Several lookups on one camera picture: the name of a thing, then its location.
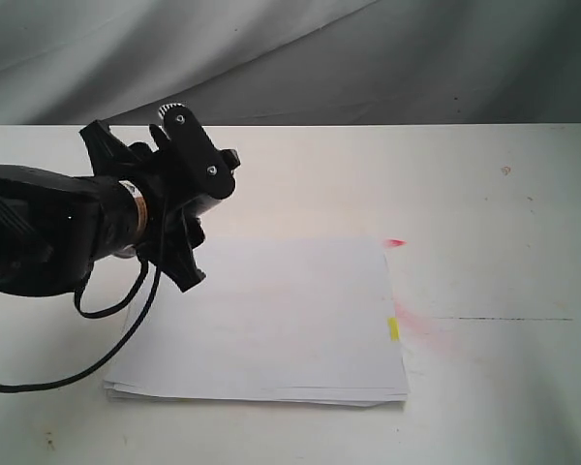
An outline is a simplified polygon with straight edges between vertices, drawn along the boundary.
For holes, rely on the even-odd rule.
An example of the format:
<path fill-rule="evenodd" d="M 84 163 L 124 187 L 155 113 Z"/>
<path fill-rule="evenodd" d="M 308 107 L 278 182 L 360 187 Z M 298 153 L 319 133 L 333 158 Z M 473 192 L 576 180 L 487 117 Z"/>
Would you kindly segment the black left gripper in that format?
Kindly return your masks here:
<path fill-rule="evenodd" d="M 198 195 L 185 203 L 173 201 L 168 176 L 162 173 L 159 148 L 144 142 L 125 144 L 107 123 L 95 120 L 79 131 L 93 173 L 120 179 L 132 195 L 129 239 L 120 252 L 135 249 L 154 256 L 164 242 L 161 270 L 185 293 L 198 285 L 205 273 L 196 264 L 194 250 L 204 242 L 200 216 L 221 201 Z"/>

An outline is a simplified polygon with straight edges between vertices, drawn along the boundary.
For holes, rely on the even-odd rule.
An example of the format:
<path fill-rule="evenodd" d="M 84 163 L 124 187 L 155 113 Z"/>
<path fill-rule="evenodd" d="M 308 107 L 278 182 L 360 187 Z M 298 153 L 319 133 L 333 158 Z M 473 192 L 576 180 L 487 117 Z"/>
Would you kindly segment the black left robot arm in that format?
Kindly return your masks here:
<path fill-rule="evenodd" d="M 151 126 L 152 144 L 126 144 L 102 121 L 80 134 L 89 176 L 0 165 L 0 292 L 73 292 L 96 261 L 130 248 L 181 291 L 199 284 L 199 218 L 232 194 L 237 153 L 186 114 Z"/>

